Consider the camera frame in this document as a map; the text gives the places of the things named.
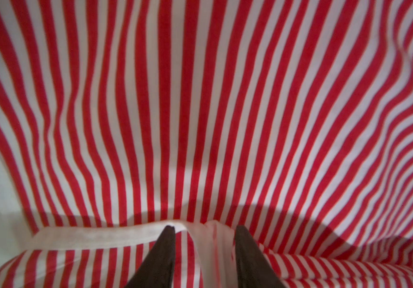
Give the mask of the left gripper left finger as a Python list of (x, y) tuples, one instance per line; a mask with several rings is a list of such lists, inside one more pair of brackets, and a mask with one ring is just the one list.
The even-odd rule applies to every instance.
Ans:
[(175, 228), (166, 226), (125, 288), (171, 288), (175, 260)]

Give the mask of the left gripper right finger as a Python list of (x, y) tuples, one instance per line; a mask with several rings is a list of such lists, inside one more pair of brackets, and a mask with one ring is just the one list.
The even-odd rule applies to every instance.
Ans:
[(245, 226), (235, 230), (236, 271), (239, 288), (284, 288)]

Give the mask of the red white striped tank top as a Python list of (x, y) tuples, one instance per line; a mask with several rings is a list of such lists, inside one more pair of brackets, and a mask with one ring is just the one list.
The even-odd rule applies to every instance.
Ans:
[(0, 288), (413, 288), (413, 1), (0, 1)]

